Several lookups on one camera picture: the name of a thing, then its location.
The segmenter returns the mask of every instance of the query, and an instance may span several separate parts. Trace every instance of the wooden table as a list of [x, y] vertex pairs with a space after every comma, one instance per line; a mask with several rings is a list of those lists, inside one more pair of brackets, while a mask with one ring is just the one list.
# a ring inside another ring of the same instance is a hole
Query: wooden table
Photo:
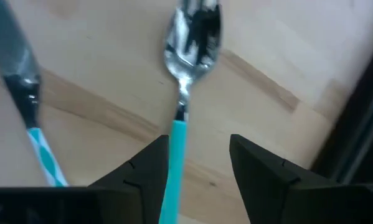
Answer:
[[[40, 121], [71, 185], [169, 131], [168, 0], [17, 0], [43, 70]], [[373, 1], [224, 1], [224, 48], [193, 87], [181, 223], [248, 223], [229, 157], [241, 134], [308, 168], [373, 53]], [[46, 185], [0, 81], [0, 186]]]

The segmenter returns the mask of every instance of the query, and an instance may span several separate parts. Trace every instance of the knife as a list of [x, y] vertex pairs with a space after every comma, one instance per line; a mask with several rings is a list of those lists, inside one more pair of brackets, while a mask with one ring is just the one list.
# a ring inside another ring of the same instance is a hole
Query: knife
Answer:
[[49, 185], [68, 186], [37, 122], [41, 84], [37, 60], [11, 9], [3, 0], [0, 0], [0, 74], [26, 125]]

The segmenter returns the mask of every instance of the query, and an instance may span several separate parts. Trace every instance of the knife handle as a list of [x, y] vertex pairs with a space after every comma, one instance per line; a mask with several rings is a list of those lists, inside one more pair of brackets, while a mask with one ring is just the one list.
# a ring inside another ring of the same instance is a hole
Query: knife handle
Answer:
[[27, 132], [29, 133], [34, 152], [49, 185], [52, 187], [68, 186], [62, 170], [60, 169], [54, 154], [50, 150], [42, 130], [40, 128], [30, 128]]
[[169, 168], [159, 224], [176, 224], [181, 198], [187, 123], [174, 120], [169, 137]]

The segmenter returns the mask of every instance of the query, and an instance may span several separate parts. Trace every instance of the metal spoon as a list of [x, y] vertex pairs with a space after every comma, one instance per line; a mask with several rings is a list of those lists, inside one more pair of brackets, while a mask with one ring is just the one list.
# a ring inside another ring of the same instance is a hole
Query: metal spoon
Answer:
[[41, 82], [37, 61], [3, 0], [0, 0], [0, 74], [23, 118], [48, 183], [54, 187], [67, 186], [37, 122]]
[[189, 93], [193, 83], [212, 70], [221, 46], [218, 0], [183, 0], [176, 8], [165, 40], [164, 63], [179, 83], [177, 113], [172, 122], [169, 172], [160, 224], [177, 221], [186, 148]]

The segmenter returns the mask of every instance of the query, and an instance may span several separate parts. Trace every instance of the blue and white striped handle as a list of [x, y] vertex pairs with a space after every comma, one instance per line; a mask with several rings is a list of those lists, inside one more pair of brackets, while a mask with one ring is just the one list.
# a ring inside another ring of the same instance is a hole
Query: blue and white striped handle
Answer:
[[40, 128], [30, 128], [27, 130], [29, 137], [34, 147], [35, 154], [41, 165], [42, 170], [48, 180], [49, 185], [53, 187], [66, 187], [68, 186], [62, 170], [60, 170], [54, 154], [50, 150], [45, 136]]

